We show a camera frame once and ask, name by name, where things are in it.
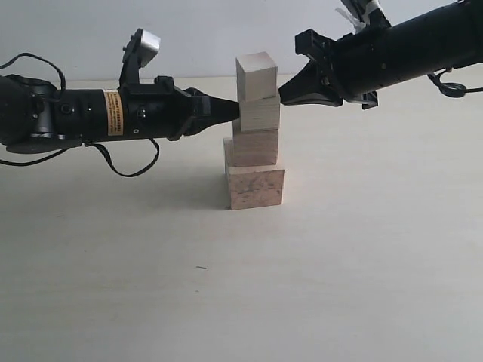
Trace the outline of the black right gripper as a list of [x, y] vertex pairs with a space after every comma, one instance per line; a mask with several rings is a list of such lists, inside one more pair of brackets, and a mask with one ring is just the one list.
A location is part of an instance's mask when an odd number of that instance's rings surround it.
[[283, 106], [357, 103], [363, 110], [379, 105], [377, 92], [357, 93], [344, 83], [336, 67], [336, 42], [308, 29], [295, 36], [295, 52], [309, 62], [279, 89]]

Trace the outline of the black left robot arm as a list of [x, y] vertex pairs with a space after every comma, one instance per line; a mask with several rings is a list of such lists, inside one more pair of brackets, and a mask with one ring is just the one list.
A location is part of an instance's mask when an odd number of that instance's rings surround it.
[[40, 154], [82, 144], [194, 136], [240, 116], [236, 101], [212, 97], [171, 77], [114, 90], [58, 90], [47, 81], [1, 78], [1, 144]]

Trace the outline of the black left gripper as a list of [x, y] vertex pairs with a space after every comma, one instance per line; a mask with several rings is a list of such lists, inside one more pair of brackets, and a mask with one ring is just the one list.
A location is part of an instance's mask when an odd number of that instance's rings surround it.
[[158, 76], [153, 83], [124, 83], [118, 90], [124, 111], [121, 140], [176, 141], [240, 116], [238, 102], [193, 87], [181, 89], [172, 77]]

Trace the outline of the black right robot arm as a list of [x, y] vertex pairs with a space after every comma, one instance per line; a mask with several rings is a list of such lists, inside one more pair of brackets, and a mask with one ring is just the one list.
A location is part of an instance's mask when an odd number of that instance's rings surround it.
[[482, 62], [482, 3], [456, 1], [392, 25], [378, 1], [345, 1], [340, 9], [355, 28], [333, 40], [308, 29], [295, 52], [309, 62], [279, 89], [284, 106], [378, 105], [377, 91], [426, 76], [447, 97], [470, 89], [441, 77]]

